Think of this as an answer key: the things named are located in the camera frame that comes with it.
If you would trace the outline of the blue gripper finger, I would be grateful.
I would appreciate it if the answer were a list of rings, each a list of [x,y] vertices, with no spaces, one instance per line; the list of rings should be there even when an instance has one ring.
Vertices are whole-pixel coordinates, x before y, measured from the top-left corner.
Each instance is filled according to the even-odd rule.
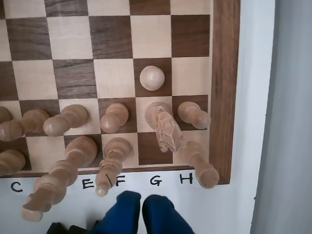
[[[142,205],[148,234],[193,234],[194,231],[165,196],[150,195]]]
[[[115,205],[92,229],[94,234],[136,234],[140,214],[141,195],[124,191],[117,196]]]

